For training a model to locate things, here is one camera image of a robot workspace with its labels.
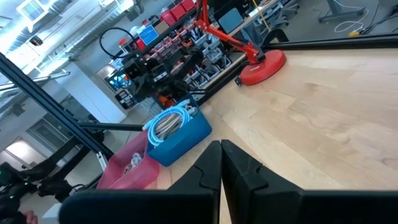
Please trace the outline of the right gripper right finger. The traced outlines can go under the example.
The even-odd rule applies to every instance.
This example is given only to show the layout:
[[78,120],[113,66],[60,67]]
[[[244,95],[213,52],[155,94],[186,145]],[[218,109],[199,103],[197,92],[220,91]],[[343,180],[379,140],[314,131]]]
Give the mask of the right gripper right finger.
[[232,189],[248,187],[249,190],[270,188],[271,191],[301,191],[302,189],[267,168],[230,140],[222,140],[223,177],[230,180]]

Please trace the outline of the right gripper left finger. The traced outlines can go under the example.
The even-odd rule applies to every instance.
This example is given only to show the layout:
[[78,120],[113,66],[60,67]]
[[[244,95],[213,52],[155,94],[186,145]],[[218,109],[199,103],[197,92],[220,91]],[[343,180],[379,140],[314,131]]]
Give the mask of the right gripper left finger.
[[194,188],[220,190],[221,143],[212,141],[195,163],[168,190],[193,190]]

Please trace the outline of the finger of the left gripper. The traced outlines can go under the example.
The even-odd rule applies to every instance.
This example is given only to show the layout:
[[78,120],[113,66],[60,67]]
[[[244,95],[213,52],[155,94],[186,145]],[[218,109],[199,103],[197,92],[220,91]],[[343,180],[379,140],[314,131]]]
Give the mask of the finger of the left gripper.
[[162,89],[162,85],[155,85],[150,83],[145,83],[139,88],[139,99],[141,101],[146,98],[153,97],[157,95]]
[[188,92],[188,84],[185,81],[173,81],[170,84],[172,98],[175,100],[181,99]]

